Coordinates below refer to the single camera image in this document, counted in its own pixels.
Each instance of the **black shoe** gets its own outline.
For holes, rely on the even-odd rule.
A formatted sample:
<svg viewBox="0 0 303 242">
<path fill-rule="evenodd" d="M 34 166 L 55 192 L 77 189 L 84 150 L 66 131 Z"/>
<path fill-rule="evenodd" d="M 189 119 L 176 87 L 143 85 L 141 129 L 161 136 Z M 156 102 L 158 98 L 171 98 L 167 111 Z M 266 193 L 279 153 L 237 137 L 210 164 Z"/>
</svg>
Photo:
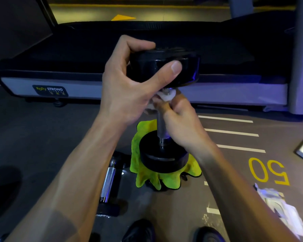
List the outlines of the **black shoe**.
<svg viewBox="0 0 303 242">
<path fill-rule="evenodd" d="M 121 242 L 155 242 L 155 230 L 146 219 L 135 221 L 123 236 Z"/>
<path fill-rule="evenodd" d="M 225 242 L 225 240 L 214 228 L 202 227 L 197 233 L 196 242 Z"/>
</svg>

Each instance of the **white painted line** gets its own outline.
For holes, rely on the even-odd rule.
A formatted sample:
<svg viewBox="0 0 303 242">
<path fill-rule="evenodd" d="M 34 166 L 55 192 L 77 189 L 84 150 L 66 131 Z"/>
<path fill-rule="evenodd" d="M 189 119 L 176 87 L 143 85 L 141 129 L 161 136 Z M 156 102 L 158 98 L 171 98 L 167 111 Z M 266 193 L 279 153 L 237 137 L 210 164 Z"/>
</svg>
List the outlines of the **white painted line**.
<svg viewBox="0 0 303 242">
<path fill-rule="evenodd" d="M 253 137 L 259 137 L 258 134 L 254 133 L 246 133 L 246 132 L 232 132 L 232 131 L 224 131 L 224 130 L 216 130 L 216 129 L 206 129 L 207 132 L 221 132 L 221 133 L 230 133 L 230 134 L 238 134 L 238 135 L 246 135 L 246 136 L 253 136 Z"/>
<path fill-rule="evenodd" d="M 206 211 L 207 211 L 208 213 L 213 213 L 213 214 L 220 215 L 219 209 L 214 209 L 214 208 L 209 208 L 209 207 L 207 207 L 207 208 L 206 208 Z"/>
<path fill-rule="evenodd" d="M 252 152 L 259 152 L 259 153 L 266 153 L 263 149 L 255 149 L 255 148 L 243 148 L 243 147 L 236 147 L 236 146 L 229 146 L 229 145 L 220 145 L 217 144 L 219 148 L 229 148 L 229 149 L 236 149 L 236 150 L 245 150 L 245 151 L 252 151 Z"/>
<path fill-rule="evenodd" d="M 248 121 L 248 120 L 239 120 L 239 119 L 213 117 L 213 116 L 204 116 L 204 115 L 198 115 L 198 117 L 199 118 L 206 118 L 206 119 L 224 120 L 224 121 L 239 121 L 239 122 L 254 123 L 253 121 Z"/>
</svg>

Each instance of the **treadmill foot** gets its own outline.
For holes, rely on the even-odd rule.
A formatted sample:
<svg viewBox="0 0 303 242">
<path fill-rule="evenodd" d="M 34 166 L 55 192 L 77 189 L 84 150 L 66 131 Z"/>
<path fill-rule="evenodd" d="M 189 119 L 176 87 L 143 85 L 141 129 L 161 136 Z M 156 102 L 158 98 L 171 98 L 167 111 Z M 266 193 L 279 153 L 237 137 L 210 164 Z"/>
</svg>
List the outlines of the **treadmill foot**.
<svg viewBox="0 0 303 242">
<path fill-rule="evenodd" d="M 61 108 L 61 107 L 64 107 L 64 106 L 66 105 L 66 103 L 57 100 L 57 101 L 55 101 L 55 102 L 53 103 L 53 105 L 54 105 L 56 108 Z"/>
</svg>

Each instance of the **number 50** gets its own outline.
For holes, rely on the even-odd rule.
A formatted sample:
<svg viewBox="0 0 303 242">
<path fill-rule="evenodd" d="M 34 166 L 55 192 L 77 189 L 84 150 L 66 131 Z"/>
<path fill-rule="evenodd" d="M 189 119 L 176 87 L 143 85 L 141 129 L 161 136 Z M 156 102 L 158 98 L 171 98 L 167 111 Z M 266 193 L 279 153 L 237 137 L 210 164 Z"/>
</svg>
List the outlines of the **number 50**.
<svg viewBox="0 0 303 242">
<path fill-rule="evenodd" d="M 264 172 L 264 178 L 263 178 L 263 179 L 259 178 L 259 177 L 256 175 L 255 171 L 254 171 L 254 167 L 253 167 L 253 165 L 252 165 L 252 162 L 253 162 L 254 160 L 257 161 L 257 162 L 260 164 L 260 166 L 262 167 L 262 169 L 263 169 L 263 172 Z M 289 182 L 289 179 L 288 179 L 288 177 L 287 177 L 286 172 L 282 172 L 282 173 L 275 172 L 275 171 L 273 170 L 273 168 L 272 168 L 272 164 L 273 164 L 273 163 L 278 164 L 278 165 L 279 165 L 280 167 L 282 167 L 282 168 L 284 168 L 284 166 L 283 166 L 281 163 L 279 163 L 278 161 L 276 161 L 276 160 L 269 160 L 269 161 L 267 162 L 268 170 L 270 170 L 270 172 L 271 172 L 272 174 L 274 174 L 274 175 L 276 175 L 276 176 L 282 176 L 282 177 L 284 177 L 284 181 L 276 181 L 276 180 L 275 180 L 275 183 L 276 183 L 276 184 L 288 185 L 288 186 L 289 186 L 289 185 L 290 185 L 290 182 Z M 249 164 L 249 168 L 250 168 L 251 174 L 254 176 L 255 179 L 257 179 L 259 182 L 263 182 L 263 183 L 266 183 L 266 182 L 268 181 L 268 172 L 267 172 L 267 169 L 266 169 L 265 165 L 262 163 L 261 160 L 259 160 L 259 159 L 257 159 L 257 158 L 250 158 L 249 161 L 248 161 L 248 164 Z"/>
</svg>

